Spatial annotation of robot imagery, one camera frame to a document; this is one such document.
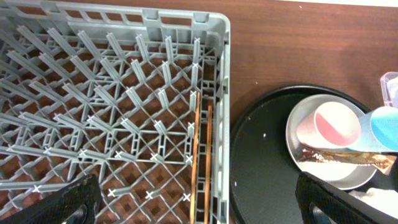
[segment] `brown food wrapper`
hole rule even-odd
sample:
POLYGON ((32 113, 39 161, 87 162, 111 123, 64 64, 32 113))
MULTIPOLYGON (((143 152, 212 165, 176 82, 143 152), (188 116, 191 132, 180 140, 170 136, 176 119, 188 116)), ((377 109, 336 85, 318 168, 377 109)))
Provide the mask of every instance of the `brown food wrapper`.
POLYGON ((359 166, 374 166, 383 174, 389 175, 396 156, 383 155, 374 152, 331 152, 322 149, 302 149, 302 155, 297 162, 349 163, 359 166))

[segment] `pink cup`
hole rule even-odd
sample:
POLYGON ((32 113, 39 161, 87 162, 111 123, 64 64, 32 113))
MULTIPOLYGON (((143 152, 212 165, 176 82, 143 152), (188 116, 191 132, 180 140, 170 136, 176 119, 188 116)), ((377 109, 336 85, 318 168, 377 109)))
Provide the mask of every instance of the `pink cup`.
POLYGON ((361 125, 346 105, 326 102, 307 116, 297 128, 298 140, 313 148, 339 149, 355 143, 361 125))

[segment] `plastic dish rack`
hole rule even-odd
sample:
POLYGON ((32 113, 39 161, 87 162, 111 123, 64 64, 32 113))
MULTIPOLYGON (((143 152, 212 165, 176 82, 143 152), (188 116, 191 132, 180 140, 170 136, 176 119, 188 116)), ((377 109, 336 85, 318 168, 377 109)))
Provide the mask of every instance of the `plastic dish rack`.
POLYGON ((201 93, 195 223, 228 223, 230 24, 221 14, 0 1, 0 218, 96 174, 98 223, 188 223, 201 93))

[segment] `white plate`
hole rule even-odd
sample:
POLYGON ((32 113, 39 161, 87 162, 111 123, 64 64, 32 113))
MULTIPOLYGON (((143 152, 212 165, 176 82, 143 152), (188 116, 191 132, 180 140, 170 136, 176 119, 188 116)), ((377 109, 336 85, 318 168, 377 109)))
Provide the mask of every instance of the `white plate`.
POLYGON ((290 156, 301 171, 306 171, 329 184, 349 190, 362 186, 376 173, 373 166, 357 166, 354 164, 322 164, 317 162, 297 162, 302 149, 305 148, 297 138, 297 126, 322 103, 334 101, 348 106, 359 117, 364 113, 354 104, 338 96, 319 94, 305 98, 297 103, 290 112, 286 125, 286 143, 290 156))

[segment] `pair of chopsticks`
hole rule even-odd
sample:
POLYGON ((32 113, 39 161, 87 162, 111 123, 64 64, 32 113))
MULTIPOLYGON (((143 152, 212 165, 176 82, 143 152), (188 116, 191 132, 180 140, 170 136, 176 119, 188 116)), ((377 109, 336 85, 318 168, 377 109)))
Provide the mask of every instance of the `pair of chopsticks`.
MULTIPOLYGON (((193 138, 193 162, 192 162, 192 193, 190 206, 190 223, 195 222, 195 197, 197 186, 197 166, 198 166, 198 132, 200 119, 200 93, 197 96, 197 108, 195 115, 195 134, 193 138)), ((206 152, 206 179, 205 179, 205 224, 209 222, 209 207, 210 207, 210 179, 211 179, 211 138, 213 136, 213 105, 208 106, 208 120, 207 120, 207 152, 206 152)))

